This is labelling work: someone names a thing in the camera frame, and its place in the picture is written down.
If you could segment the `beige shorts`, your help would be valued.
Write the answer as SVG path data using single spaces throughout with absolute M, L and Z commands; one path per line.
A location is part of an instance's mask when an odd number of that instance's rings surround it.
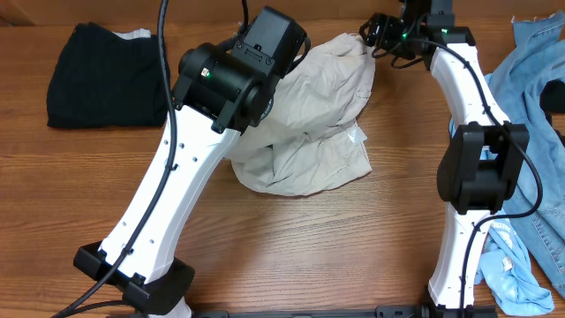
M 374 72 L 358 35 L 340 34 L 311 49 L 278 83 L 270 113 L 229 152 L 238 181 L 259 193 L 307 196 L 370 173 L 357 117 Z

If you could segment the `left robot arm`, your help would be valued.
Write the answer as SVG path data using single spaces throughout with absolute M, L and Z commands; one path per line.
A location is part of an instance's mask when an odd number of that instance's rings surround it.
M 275 87 L 305 57 L 306 31 L 271 7 L 233 39 L 187 50 L 169 92 L 169 119 L 127 210 L 73 263 L 121 291 L 137 317 L 189 317 L 194 271 L 175 256 L 185 223 L 218 163 L 273 105 Z

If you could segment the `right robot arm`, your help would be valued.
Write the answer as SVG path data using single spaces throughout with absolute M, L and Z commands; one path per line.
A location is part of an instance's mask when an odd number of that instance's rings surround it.
M 359 29 L 373 58 L 424 63 L 455 125 L 437 170 L 445 228 L 427 294 L 414 307 L 380 306 L 379 317 L 496 315 L 491 307 L 475 307 L 474 280 L 489 227 L 516 189 L 529 133 L 494 100 L 471 30 L 456 26 L 452 8 L 450 1 L 405 1 L 400 16 L 375 13 Z

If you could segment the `blue denim jeans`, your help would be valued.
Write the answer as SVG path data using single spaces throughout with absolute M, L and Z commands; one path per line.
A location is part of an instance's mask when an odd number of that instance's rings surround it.
M 488 76 L 496 102 L 514 124 L 524 124 L 530 141 L 526 154 L 543 186 L 538 210 L 511 221 L 518 236 L 564 294 L 564 145 L 540 107 L 542 91 L 552 80 L 564 81 L 564 13 L 546 19 L 514 21 L 516 48 Z

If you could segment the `dark garment at right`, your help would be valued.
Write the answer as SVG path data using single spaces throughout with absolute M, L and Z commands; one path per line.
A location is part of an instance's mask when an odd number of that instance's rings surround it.
M 548 81 L 539 99 L 544 112 L 563 114 L 565 112 L 565 84 L 560 79 Z

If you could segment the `white folded garment under black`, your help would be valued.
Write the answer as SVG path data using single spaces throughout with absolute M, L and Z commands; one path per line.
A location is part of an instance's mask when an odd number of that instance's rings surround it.
M 151 31 L 145 28 L 138 28 L 125 33 L 114 32 L 114 35 L 127 41 L 136 39 L 150 39 L 152 37 Z

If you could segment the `light blue printed t-shirt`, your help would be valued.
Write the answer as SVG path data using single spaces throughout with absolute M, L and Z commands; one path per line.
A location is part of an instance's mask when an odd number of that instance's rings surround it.
M 524 167 L 516 192 L 505 203 L 504 212 L 514 215 L 514 219 L 523 218 L 520 215 L 532 207 L 536 192 L 531 171 Z M 552 293 L 541 287 L 532 274 L 531 261 L 535 258 L 519 238 L 512 220 L 501 218 L 493 221 L 479 259 L 475 281 L 488 285 L 505 314 L 548 314 L 554 310 Z

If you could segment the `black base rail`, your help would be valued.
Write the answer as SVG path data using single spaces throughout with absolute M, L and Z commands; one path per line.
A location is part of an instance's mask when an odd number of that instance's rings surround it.
M 435 307 L 432 304 L 415 306 L 377 306 L 365 310 L 270 311 L 231 313 L 225 310 L 195 311 L 195 318 L 497 318 L 493 307 L 459 309 Z

